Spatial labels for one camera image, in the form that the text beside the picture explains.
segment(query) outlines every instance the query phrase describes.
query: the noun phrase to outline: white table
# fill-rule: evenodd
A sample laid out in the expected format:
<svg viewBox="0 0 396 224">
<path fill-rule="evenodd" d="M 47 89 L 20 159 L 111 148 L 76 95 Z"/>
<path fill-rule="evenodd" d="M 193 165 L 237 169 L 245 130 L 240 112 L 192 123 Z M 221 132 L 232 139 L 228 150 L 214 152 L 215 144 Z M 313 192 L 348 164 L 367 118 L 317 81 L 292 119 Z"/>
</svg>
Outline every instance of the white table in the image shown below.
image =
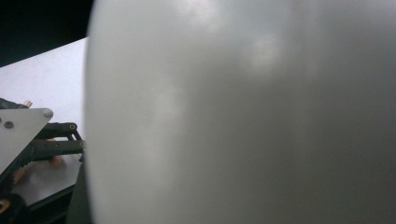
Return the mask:
<svg viewBox="0 0 396 224">
<path fill-rule="evenodd" d="M 87 38 L 0 68 L 0 97 L 31 108 L 54 111 L 50 122 L 75 122 L 82 136 L 83 74 Z M 80 155 L 62 156 L 56 166 L 31 162 L 13 192 L 27 204 L 42 200 L 76 183 Z"/>
</svg>

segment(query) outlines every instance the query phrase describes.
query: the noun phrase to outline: dark metal part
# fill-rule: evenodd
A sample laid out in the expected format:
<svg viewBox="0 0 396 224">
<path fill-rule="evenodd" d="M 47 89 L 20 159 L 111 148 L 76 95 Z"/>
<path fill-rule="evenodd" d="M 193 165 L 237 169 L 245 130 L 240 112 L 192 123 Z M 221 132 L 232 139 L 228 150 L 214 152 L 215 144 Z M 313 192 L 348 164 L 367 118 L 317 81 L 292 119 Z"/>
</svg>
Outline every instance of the dark metal part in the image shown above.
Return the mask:
<svg viewBox="0 0 396 224">
<path fill-rule="evenodd" d="M 76 185 L 70 201 L 66 224 L 92 223 L 85 164 L 79 167 Z"/>
<path fill-rule="evenodd" d="M 67 141 L 48 141 L 56 137 L 67 137 Z M 0 194 L 10 193 L 13 187 L 13 172 L 31 161 L 46 161 L 54 156 L 83 154 L 84 141 L 75 123 L 48 123 L 29 143 L 17 158 L 0 174 Z"/>
<path fill-rule="evenodd" d="M 14 123 L 12 121 L 6 121 L 6 123 L 4 123 L 4 127 L 7 129 L 13 128 Z"/>
<path fill-rule="evenodd" d="M 31 223 L 30 212 L 24 199 L 18 194 L 0 195 L 0 223 L 7 224 L 27 224 Z"/>
<path fill-rule="evenodd" d="M 27 109 L 26 105 L 15 104 L 3 98 L 0 98 L 0 109 Z"/>
<path fill-rule="evenodd" d="M 50 195 L 37 203 L 28 206 L 31 212 L 31 224 L 38 223 L 66 223 L 69 204 L 74 194 L 75 186 L 70 186 L 55 194 Z"/>
</svg>

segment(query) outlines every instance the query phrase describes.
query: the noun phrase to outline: dark background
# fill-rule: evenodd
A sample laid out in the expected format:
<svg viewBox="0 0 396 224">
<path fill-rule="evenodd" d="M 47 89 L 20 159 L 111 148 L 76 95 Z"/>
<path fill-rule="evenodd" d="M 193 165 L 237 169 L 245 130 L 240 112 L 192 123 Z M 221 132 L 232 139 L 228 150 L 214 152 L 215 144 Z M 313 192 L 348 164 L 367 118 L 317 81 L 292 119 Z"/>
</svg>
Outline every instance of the dark background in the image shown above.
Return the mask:
<svg viewBox="0 0 396 224">
<path fill-rule="evenodd" d="M 0 0 L 0 67 L 87 36 L 93 0 Z"/>
</svg>

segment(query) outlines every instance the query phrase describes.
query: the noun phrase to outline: bolt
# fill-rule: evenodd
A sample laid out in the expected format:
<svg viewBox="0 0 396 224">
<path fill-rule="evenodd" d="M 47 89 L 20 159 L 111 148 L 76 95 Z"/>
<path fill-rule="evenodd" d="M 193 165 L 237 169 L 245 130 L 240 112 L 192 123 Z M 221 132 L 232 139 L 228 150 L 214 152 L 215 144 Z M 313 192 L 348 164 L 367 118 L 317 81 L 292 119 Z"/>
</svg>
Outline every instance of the bolt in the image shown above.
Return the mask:
<svg viewBox="0 0 396 224">
<path fill-rule="evenodd" d="M 12 121 L 6 121 L 6 123 L 4 123 L 4 127 L 6 127 L 7 129 L 13 128 L 14 123 Z"/>
<path fill-rule="evenodd" d="M 50 109 L 44 109 L 44 117 L 46 118 L 52 118 L 53 112 Z"/>
<path fill-rule="evenodd" d="M 32 106 L 33 103 L 31 101 L 25 101 L 23 104 L 26 105 L 28 108 L 30 108 L 30 106 Z"/>
</svg>

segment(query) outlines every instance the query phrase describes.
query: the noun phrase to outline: white surface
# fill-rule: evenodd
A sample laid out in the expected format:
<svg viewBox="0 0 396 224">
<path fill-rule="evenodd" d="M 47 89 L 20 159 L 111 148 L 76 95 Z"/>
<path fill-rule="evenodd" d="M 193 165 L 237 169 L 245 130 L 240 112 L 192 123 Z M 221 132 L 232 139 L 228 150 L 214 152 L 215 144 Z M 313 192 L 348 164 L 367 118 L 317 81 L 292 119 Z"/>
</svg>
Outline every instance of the white surface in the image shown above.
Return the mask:
<svg viewBox="0 0 396 224">
<path fill-rule="evenodd" d="M 395 7 L 96 1 L 94 222 L 396 223 Z"/>
<path fill-rule="evenodd" d="M 51 122 L 75 122 L 83 133 L 83 64 L 87 39 L 0 68 L 0 97 L 15 103 L 33 102 L 31 108 L 53 110 Z M 73 185 L 79 155 L 63 156 L 62 163 L 46 161 L 27 166 L 27 174 L 15 187 L 28 204 Z"/>
</svg>

